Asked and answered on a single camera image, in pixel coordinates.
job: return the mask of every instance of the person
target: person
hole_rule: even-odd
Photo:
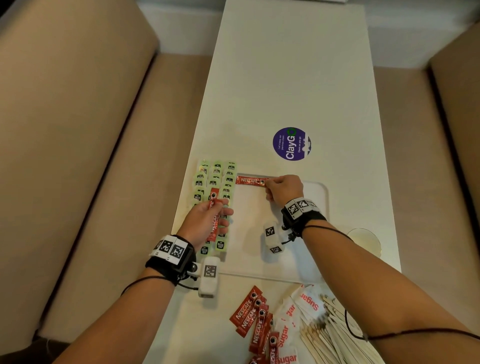
[[[303,197],[303,185],[295,175],[266,181],[266,198],[282,208]],[[232,215],[219,201],[193,207],[177,235],[200,249],[214,216]],[[222,219],[221,233],[228,221]],[[381,259],[335,231],[325,220],[311,220],[302,238],[326,283],[369,337],[418,328],[452,328],[470,332],[420,287]],[[160,275],[146,268],[141,277]],[[174,285],[162,279],[146,279],[131,286],[96,322],[79,336],[55,364],[141,363],[160,326]],[[480,341],[458,333],[414,333],[374,340],[387,364],[480,363]]]

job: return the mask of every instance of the purple sticker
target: purple sticker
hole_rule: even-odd
[[[304,159],[312,150],[310,137],[299,128],[283,128],[273,137],[273,149],[286,160]]]

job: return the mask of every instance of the white table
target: white table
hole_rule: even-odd
[[[285,160],[273,149],[274,134],[290,126],[310,136],[305,159]],[[228,0],[174,231],[187,212],[199,158],[234,160],[251,174],[293,173],[323,183],[330,221],[342,231],[373,231],[382,259],[400,270],[363,7]],[[215,300],[177,289],[146,363],[244,363],[248,340],[228,318],[253,284],[274,308],[294,287],[227,275],[220,281]]]

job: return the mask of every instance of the sofa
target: sofa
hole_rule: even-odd
[[[171,233],[211,56],[162,53],[133,0],[0,18],[0,354],[72,342]],[[402,272],[480,333],[480,24],[374,68]]]

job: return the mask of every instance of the beige bench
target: beige bench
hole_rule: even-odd
[[[403,272],[477,333],[479,49],[432,59],[467,202],[427,72],[375,69]],[[0,19],[0,354],[74,340],[170,232],[211,58],[157,50],[131,0]]]

